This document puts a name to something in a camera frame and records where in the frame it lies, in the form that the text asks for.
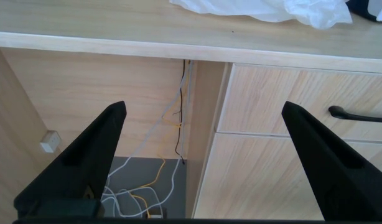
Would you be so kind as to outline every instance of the black cable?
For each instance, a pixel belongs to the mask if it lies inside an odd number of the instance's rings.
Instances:
[[[181,77],[181,80],[183,80],[183,78],[184,78],[184,73],[185,73],[185,60],[183,60],[183,75]],[[179,136],[177,137],[176,148],[174,149],[176,154],[179,156],[180,156],[180,154],[177,152],[177,146],[179,145],[179,142],[180,142],[180,130],[181,130],[181,124],[182,123],[183,123],[183,92],[182,92],[182,87],[180,86],[180,127],[179,127]],[[184,158],[182,156],[180,156],[180,157],[181,157],[181,161],[184,165],[185,164]]]

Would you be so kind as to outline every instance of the wooden partition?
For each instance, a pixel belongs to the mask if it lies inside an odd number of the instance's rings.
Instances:
[[[57,156],[39,147],[46,130],[0,51],[0,223],[17,218],[14,197]]]
[[[2,51],[47,129],[58,131],[63,149],[109,104],[124,100],[128,115],[116,156],[129,156],[141,144],[175,97],[183,70],[183,60],[179,59],[24,49]],[[189,133],[192,100],[186,133]],[[165,118],[178,123],[179,115],[173,113],[179,106],[180,100]],[[177,128],[162,122],[136,156],[158,157],[159,153],[167,159],[177,158],[174,152],[177,135]]]

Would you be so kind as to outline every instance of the white cable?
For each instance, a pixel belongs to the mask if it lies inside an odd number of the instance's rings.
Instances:
[[[104,190],[109,190],[112,194],[114,193],[109,187],[104,187]],[[139,209],[140,209],[140,212],[142,211],[141,210],[141,206],[140,206],[140,204],[139,204],[139,202],[133,197],[133,195],[131,195],[131,194],[129,194],[130,195],[130,197],[131,198],[133,198],[133,200],[135,201],[135,203],[137,204],[137,206],[139,207]],[[104,203],[105,201],[107,201],[108,199],[110,199],[110,198],[113,198],[114,200],[116,200],[114,197],[108,197],[108,198],[106,198],[106,199],[104,199],[104,200],[101,200],[101,202],[102,203]],[[119,206],[119,202],[117,202],[117,203],[115,203],[114,202],[114,204],[113,204],[113,208],[112,208],[112,214],[113,214],[113,216],[115,217],[115,205],[117,204],[117,206]]]
[[[187,117],[187,112],[189,110],[189,104],[190,104],[190,89],[191,89],[191,82],[192,82],[192,67],[193,67],[193,61],[191,61],[190,63],[190,66],[189,66],[189,83],[188,83],[188,88],[187,88],[187,106],[186,106],[186,110],[185,112],[183,113],[182,115],[182,123],[181,123],[181,127],[184,127],[184,123],[185,123],[185,118]],[[147,136],[146,138],[143,140],[143,142],[141,143],[141,145],[128,157],[128,159],[125,161],[125,163],[123,165],[121,165],[120,167],[118,167],[117,169],[115,169],[114,171],[112,171],[109,175],[108,175],[108,178],[113,175],[115,172],[117,172],[118,170],[120,170],[121,168],[123,168],[127,163],[128,161],[130,160],[130,158],[132,158],[135,154],[138,153],[138,151],[145,145],[145,142],[148,140],[149,136],[151,135],[152,131],[156,128],[156,126],[162,121],[162,117],[166,114],[166,112],[172,107],[172,105],[175,103],[176,99],[179,97],[179,93],[180,93],[180,89],[182,88],[183,86],[183,83],[184,83],[184,80],[185,80],[185,76],[183,77],[183,79],[181,80],[181,83],[180,83],[180,87],[179,87],[179,90],[175,96],[175,98],[172,100],[172,102],[170,102],[170,104],[166,107],[166,109],[164,110],[162,116],[158,119],[158,121],[155,123],[155,125],[148,131],[147,133]],[[149,206],[148,208],[144,209],[143,211],[140,211],[139,213],[137,214],[134,214],[134,215],[122,215],[121,214],[121,211],[120,211],[120,207],[119,207],[119,203],[118,203],[118,200],[115,196],[115,194],[111,191],[112,194],[105,194],[105,195],[111,195],[111,197],[108,197],[106,198],[105,200],[107,199],[113,199],[114,200],[114,204],[116,204],[117,206],[117,209],[118,209],[118,212],[119,212],[119,215],[121,215],[122,217],[136,217],[138,215],[142,215],[144,212],[148,211],[150,208],[152,207],[155,207],[157,205],[162,205],[163,203],[166,202],[166,200],[171,196],[173,190],[174,190],[174,175],[177,171],[177,168],[179,166],[179,162],[180,162],[180,159],[181,159],[181,156],[183,154],[183,151],[184,151],[184,128],[182,130],[182,147],[181,147],[181,150],[180,150],[180,153],[179,153],[179,156],[178,156],[178,159],[177,159],[177,163],[176,163],[176,166],[173,170],[173,174],[172,174],[172,178],[171,178],[171,182],[172,182],[172,188],[170,189],[170,192],[169,194],[167,195],[167,197],[162,201],[162,202],[158,202],[154,205],[151,205]],[[120,190],[121,193],[125,194],[125,193],[128,193],[128,192],[132,192],[134,190],[137,190],[137,189],[132,189],[132,190]]]

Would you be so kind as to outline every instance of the desk top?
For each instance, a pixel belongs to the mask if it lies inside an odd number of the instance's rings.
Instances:
[[[169,0],[0,0],[0,47],[382,72],[382,24],[316,30]]]

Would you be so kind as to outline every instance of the wooden panel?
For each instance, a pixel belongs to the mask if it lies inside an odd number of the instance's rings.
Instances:
[[[0,47],[382,72],[381,23],[317,30],[168,0],[0,0]]]
[[[285,101],[304,107],[345,139],[382,141],[382,123],[345,121],[328,108],[382,117],[382,75],[237,65],[218,131],[288,135]]]
[[[349,143],[382,171],[382,144]],[[216,134],[196,218],[322,220],[289,138]]]
[[[221,92],[226,88],[230,64],[199,62],[195,83],[195,99],[187,157],[186,216],[193,217],[207,155],[212,145],[214,120]]]
[[[0,223],[17,218],[14,197],[57,156],[39,146],[46,131],[0,51]]]
[[[182,77],[182,60],[21,49],[3,52],[47,128],[58,131],[63,139],[63,148],[109,104],[124,100],[128,115],[116,156],[129,156],[141,144],[175,97]],[[165,117],[179,123],[179,116],[172,115],[179,106],[180,99]],[[171,135],[164,142],[168,132]],[[176,142],[177,131],[161,123],[137,156],[157,157],[161,148],[161,156],[175,159]]]

